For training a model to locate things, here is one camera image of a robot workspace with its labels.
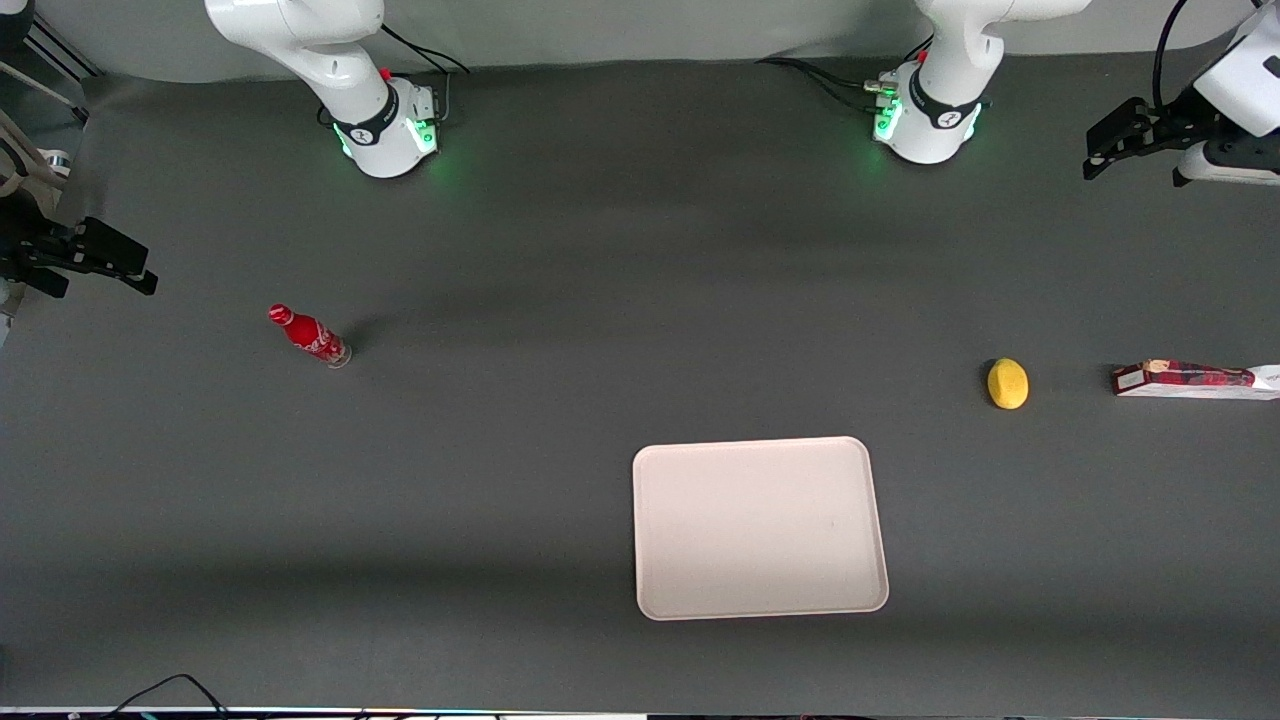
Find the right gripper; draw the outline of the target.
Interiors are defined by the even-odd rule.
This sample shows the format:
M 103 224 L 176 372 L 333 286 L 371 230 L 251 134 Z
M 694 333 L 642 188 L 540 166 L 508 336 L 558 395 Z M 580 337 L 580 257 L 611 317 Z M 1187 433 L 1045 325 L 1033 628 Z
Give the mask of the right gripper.
M 67 295 L 69 281 L 52 268 L 86 275 L 102 275 L 154 296 L 157 277 L 147 270 L 148 250 L 97 218 L 87 217 L 74 228 L 49 220 L 31 201 L 17 195 L 1 200 L 1 277 L 26 284 L 51 299 Z

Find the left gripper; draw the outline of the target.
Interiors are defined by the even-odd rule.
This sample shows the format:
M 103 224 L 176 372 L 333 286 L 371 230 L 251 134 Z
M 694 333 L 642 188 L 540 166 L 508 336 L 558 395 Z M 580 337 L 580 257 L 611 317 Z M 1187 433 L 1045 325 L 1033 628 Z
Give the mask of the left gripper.
M 1276 135 L 1277 50 L 1276 20 L 1247 20 L 1165 110 L 1142 97 L 1120 102 L 1085 133 L 1083 179 L 1166 147 L 1233 146 Z

